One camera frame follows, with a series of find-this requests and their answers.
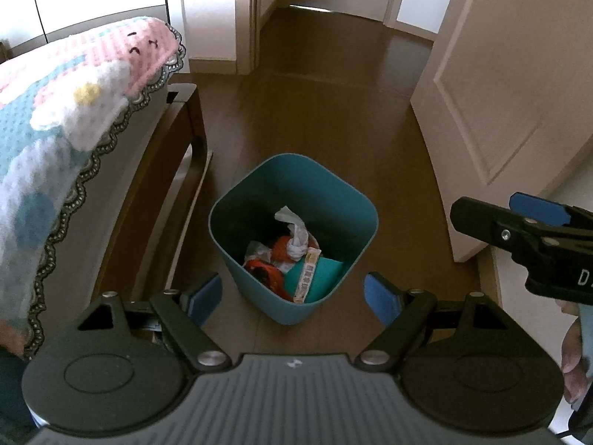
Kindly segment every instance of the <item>trash can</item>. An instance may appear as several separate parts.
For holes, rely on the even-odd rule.
[[[274,214],[288,206],[315,236],[323,255],[344,263],[321,300],[283,300],[243,269],[250,241],[268,243],[286,234]],[[329,299],[374,238],[379,218],[372,202],[324,166],[298,154],[279,154],[252,170],[212,207],[208,227],[231,275],[253,304],[280,324],[296,324]]]

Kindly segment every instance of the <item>wooden floor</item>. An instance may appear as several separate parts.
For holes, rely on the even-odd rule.
[[[364,302],[373,270],[440,299],[478,289],[475,262],[453,262],[437,182],[409,104],[431,43],[342,14],[277,10],[249,76],[182,75],[200,90],[213,160],[174,278],[219,272],[222,304],[205,330],[233,359],[241,352],[356,355],[382,331]],[[237,291],[208,234],[214,201],[266,158],[312,157],[377,207],[377,237],[337,292],[296,326],[281,326]]]

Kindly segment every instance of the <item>bedspread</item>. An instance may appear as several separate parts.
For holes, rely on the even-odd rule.
[[[72,184],[178,48],[164,22],[138,17],[0,65],[0,320],[26,328],[43,246]]]

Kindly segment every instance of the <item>silver bolt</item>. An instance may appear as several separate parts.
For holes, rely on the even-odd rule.
[[[560,244],[556,239],[553,239],[551,237],[544,237],[542,239],[542,241],[544,241],[546,244],[549,244],[549,245],[559,245]]]
[[[389,361],[389,355],[380,349],[367,349],[361,353],[361,361],[365,365],[384,365]]]
[[[226,361],[226,355],[222,351],[205,351],[198,355],[198,363],[204,366],[218,366]]]

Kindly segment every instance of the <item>open door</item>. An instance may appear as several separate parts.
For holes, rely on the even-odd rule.
[[[447,218],[545,196],[592,141],[593,0],[451,0],[411,103]],[[449,233],[456,261],[483,247]]]

